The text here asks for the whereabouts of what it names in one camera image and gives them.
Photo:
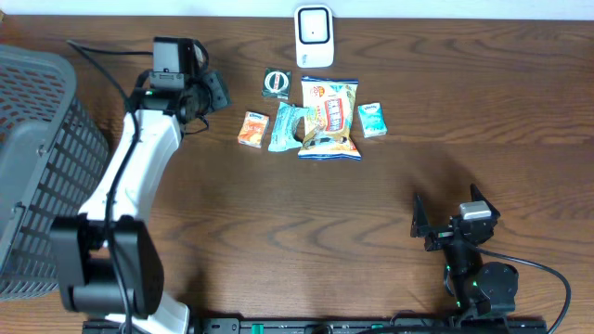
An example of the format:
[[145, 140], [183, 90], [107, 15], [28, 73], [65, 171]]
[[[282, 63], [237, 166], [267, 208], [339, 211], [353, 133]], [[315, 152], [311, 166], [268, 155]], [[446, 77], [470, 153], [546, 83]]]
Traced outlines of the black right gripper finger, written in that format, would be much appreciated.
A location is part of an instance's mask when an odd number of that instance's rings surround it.
[[418, 193], [413, 196], [413, 217], [410, 229], [412, 238], [425, 238], [430, 234], [432, 228], [429, 224], [422, 199]]
[[470, 193], [473, 201], [483, 201], [486, 204], [494, 218], [500, 217], [499, 210], [482, 194], [477, 185], [470, 184]]

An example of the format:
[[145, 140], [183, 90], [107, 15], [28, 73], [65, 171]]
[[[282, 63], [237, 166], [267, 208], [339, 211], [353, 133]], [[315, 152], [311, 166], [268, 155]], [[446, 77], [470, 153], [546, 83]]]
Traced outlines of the orange tissue pack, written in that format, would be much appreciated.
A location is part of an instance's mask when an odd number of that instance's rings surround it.
[[253, 148], [261, 148], [269, 124], [269, 117], [257, 112], [247, 111], [239, 131], [238, 142]]

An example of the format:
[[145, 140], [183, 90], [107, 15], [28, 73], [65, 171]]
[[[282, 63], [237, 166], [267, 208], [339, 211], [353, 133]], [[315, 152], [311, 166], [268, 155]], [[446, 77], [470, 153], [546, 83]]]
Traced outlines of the dark green round-logo packet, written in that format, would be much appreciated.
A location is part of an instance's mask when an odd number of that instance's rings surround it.
[[262, 96], [288, 100], [291, 91], [291, 71], [266, 68]]

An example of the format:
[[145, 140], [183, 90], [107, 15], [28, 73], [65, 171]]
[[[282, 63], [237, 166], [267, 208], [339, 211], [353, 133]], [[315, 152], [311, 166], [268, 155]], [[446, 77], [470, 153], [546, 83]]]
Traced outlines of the light teal snack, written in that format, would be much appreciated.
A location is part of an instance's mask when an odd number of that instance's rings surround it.
[[296, 137], [297, 126], [300, 120], [305, 119], [309, 113], [309, 108], [296, 107], [280, 102], [268, 150], [283, 152], [300, 148], [303, 142]]

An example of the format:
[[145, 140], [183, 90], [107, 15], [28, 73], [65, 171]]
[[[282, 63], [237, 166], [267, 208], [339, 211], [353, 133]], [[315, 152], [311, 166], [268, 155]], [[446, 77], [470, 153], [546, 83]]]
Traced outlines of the teal tissue pack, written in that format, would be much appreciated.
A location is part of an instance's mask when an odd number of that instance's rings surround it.
[[388, 129], [379, 102], [359, 105], [358, 114], [365, 138], [387, 134]]

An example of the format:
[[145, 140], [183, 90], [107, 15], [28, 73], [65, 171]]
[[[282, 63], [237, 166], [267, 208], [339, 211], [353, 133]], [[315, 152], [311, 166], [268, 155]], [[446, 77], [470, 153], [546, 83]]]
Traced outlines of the yellow snack bag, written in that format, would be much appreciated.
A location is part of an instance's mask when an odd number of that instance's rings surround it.
[[357, 79], [303, 76], [305, 137], [298, 157], [304, 160], [361, 160], [350, 132]]

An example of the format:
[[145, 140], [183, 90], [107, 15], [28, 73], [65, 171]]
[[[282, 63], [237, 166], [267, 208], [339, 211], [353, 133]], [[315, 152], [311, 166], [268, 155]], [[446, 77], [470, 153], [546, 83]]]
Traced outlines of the grey plastic basket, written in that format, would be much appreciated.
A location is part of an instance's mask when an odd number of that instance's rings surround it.
[[1, 47], [1, 299], [58, 287], [50, 226], [97, 188], [109, 146], [55, 54]]

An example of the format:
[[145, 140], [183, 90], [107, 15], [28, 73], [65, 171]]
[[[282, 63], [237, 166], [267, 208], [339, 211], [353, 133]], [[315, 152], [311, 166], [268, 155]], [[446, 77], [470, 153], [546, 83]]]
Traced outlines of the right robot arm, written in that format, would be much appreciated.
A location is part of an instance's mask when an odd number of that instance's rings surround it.
[[459, 214], [447, 225], [432, 226], [418, 194], [413, 197], [410, 236], [424, 239], [426, 251], [445, 255], [445, 285], [458, 302], [458, 313], [449, 323], [453, 327], [472, 322], [504, 319], [515, 310], [519, 274], [514, 266], [484, 263], [478, 246], [494, 235], [500, 212], [476, 185], [470, 186], [471, 200], [458, 206]]

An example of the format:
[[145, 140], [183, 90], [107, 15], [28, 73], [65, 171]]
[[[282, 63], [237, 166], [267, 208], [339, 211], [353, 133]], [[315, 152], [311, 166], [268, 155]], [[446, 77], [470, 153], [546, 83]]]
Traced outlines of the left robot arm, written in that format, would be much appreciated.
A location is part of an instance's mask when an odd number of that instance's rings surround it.
[[152, 72], [137, 87], [120, 143], [97, 188], [75, 215], [50, 227], [65, 309], [97, 315], [84, 331], [189, 333], [187, 305], [164, 292], [164, 270], [146, 224], [169, 159], [192, 119], [230, 105], [217, 71], [198, 78]]

